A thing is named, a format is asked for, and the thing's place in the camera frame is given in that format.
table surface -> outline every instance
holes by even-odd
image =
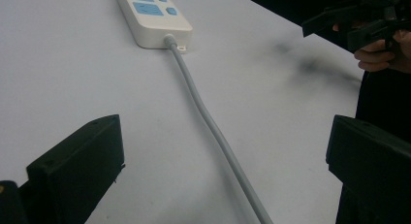
[[[249,0],[173,0],[183,58],[274,223],[333,223],[332,119],[354,116],[352,54]],[[118,113],[125,163],[87,223],[259,223],[172,54],[139,48],[116,0],[0,0],[0,178]]]

white power strip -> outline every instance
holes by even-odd
[[[173,35],[180,52],[191,41],[193,27],[171,0],[117,0],[142,48],[167,48],[164,39]]]

gray cable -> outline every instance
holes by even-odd
[[[177,61],[179,68],[181,69],[181,73],[184,76],[185,81],[188,85],[191,96],[194,102],[196,103],[197,109],[199,109],[200,114],[205,120],[206,125],[208,126],[214,138],[217,140],[221,149],[223,150],[224,155],[227,158],[227,161],[229,162],[234,174],[236,175],[236,178],[239,182],[239,185],[242,188],[242,191],[247,197],[251,207],[254,209],[254,212],[256,213],[258,219],[262,224],[272,224],[272,221],[269,218],[269,214],[267,213],[266,209],[264,208],[263,204],[258,198],[256,192],[254,191],[250,181],[248,180],[247,176],[242,170],[241,165],[236,159],[236,156],[234,155],[229,143],[224,138],[223,134],[221,133],[218,126],[215,124],[211,115],[208,113],[208,110],[206,109],[206,106],[204,105],[202,98],[200,97],[200,94],[197,91],[196,85],[194,84],[193,79],[191,78],[190,72],[188,71],[188,68],[185,65],[181,57],[181,54],[177,49],[177,43],[174,39],[174,36],[167,35],[164,41],[167,48],[173,52],[175,60]]]

hand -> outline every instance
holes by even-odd
[[[338,25],[332,27],[338,31]],[[354,52],[359,67],[369,72],[387,68],[411,74],[411,33],[398,30],[394,33],[395,42],[386,50],[385,40],[379,40]]]

electrical cable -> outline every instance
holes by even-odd
[[[254,209],[254,212],[256,213],[258,219],[260,220],[260,223],[272,224],[269,214],[267,213],[266,209],[264,208],[263,204],[258,198],[256,192],[254,191],[250,181],[248,180],[247,176],[242,170],[241,165],[239,164],[236,156],[234,155],[229,143],[224,138],[217,124],[215,124],[214,120],[212,119],[211,115],[206,109],[206,106],[203,103],[199,92],[197,91],[196,85],[193,79],[191,78],[190,72],[188,71],[188,68],[185,65],[185,62],[182,59],[181,54],[178,51],[177,43],[175,41],[174,36],[167,35],[164,42],[167,48],[173,53],[175,60],[177,61],[179,68],[181,70],[181,73],[184,76],[187,86],[190,90],[190,94],[194,102],[196,103],[197,109],[200,111],[200,114],[203,117],[206,125],[208,126],[215,140],[218,142],[222,151],[224,152],[224,155],[226,156],[227,161],[229,162],[234,174],[236,175],[236,178],[239,182],[239,185],[242,188],[242,191],[247,197],[248,202],[250,203],[251,207]]]

